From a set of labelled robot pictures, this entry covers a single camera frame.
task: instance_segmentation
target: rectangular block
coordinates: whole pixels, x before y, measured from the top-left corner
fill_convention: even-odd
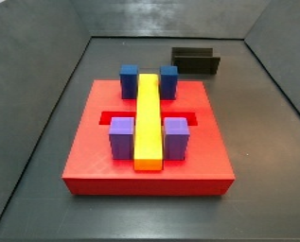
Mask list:
[[[161,100],[162,113],[196,114],[185,161],[164,161],[161,171],[135,171],[133,160],[113,160],[109,125],[97,125],[103,111],[135,112],[135,100],[121,98],[119,80],[97,80],[87,98],[62,174],[73,194],[213,196],[226,192],[234,173],[200,81],[178,81],[177,100]]]
[[[141,74],[137,95],[134,169],[162,169],[162,130],[158,76]]]
[[[177,86],[177,67],[161,66],[160,68],[160,98],[161,100],[174,100]]]
[[[111,146],[111,154],[114,160],[133,159],[133,133],[134,118],[113,117],[109,128],[109,140]]]
[[[121,86],[122,99],[135,99],[137,97],[137,65],[122,65],[121,68]]]
[[[164,130],[164,160],[182,161],[190,137],[186,118],[166,117]]]

